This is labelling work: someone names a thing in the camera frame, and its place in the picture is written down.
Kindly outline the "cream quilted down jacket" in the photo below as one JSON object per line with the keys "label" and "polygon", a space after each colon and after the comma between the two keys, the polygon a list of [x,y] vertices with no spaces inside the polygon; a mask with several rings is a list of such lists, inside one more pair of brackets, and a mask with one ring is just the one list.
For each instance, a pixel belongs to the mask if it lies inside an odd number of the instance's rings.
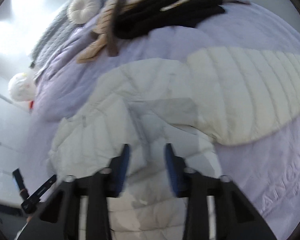
{"label": "cream quilted down jacket", "polygon": [[300,55],[203,48],[185,62],[130,62],[99,78],[63,119],[50,160],[59,177],[93,174],[129,144],[128,179],[109,202],[115,239],[181,239],[164,146],[206,176],[228,174],[286,239],[300,221]]}

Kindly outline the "lavender bed blanket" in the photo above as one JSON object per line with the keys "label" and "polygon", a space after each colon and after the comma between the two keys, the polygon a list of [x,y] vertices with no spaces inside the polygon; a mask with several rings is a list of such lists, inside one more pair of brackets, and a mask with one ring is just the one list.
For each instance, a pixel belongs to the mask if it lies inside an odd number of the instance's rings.
{"label": "lavender bed blanket", "polygon": [[37,79],[26,161],[21,168],[29,189],[36,190],[57,174],[49,153],[59,124],[76,115],[95,91],[99,78],[115,68],[157,58],[185,62],[190,54],[212,47],[300,55],[300,34],[274,13],[256,4],[224,7],[224,14],[208,18],[195,28],[163,27],[131,41],[121,40],[117,57],[103,51],[98,59],[86,64],[78,64],[76,58],[93,41],[91,31],[97,19],[76,28],[47,60]]}

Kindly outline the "grey quilted headboard pillow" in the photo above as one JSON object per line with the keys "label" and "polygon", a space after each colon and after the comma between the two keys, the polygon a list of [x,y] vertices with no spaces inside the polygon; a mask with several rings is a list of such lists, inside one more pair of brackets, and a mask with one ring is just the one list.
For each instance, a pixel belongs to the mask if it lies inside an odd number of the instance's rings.
{"label": "grey quilted headboard pillow", "polygon": [[73,31],[82,27],[83,23],[74,23],[68,19],[68,6],[73,0],[68,0],[62,7],[60,13],[50,23],[46,31],[42,34],[38,43],[31,53],[31,67],[42,67],[44,62],[55,50],[65,42]]}

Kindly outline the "striped beige garment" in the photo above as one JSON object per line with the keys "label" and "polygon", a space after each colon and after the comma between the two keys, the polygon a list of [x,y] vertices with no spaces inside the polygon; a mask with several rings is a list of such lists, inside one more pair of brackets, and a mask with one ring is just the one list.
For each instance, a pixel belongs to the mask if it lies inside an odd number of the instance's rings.
{"label": "striped beige garment", "polygon": [[[91,31],[92,34],[97,35],[97,39],[78,54],[77,63],[94,61],[104,47],[107,47],[109,56],[117,56],[119,50],[114,35],[115,21],[120,14],[133,9],[142,1],[144,0],[107,0],[101,10],[101,15],[98,17],[95,28]],[[160,10],[168,11],[188,1],[190,0],[178,0]]]}

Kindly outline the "round white cushion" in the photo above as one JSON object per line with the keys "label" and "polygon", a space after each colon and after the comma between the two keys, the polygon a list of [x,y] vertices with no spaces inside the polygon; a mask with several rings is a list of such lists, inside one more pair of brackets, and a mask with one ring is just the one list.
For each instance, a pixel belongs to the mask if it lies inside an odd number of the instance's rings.
{"label": "round white cushion", "polygon": [[73,0],[67,7],[68,20],[74,24],[86,24],[98,14],[101,0]]}

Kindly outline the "black garment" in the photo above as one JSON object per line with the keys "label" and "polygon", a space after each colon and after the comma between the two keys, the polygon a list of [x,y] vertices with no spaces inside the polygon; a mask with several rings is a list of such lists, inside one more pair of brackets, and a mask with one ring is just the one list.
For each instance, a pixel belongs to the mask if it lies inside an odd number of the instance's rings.
{"label": "black garment", "polygon": [[114,23],[114,35],[131,40],[166,26],[195,28],[203,20],[225,13],[223,0],[190,0],[175,8],[161,8],[178,0],[144,0],[133,9],[119,15]]}

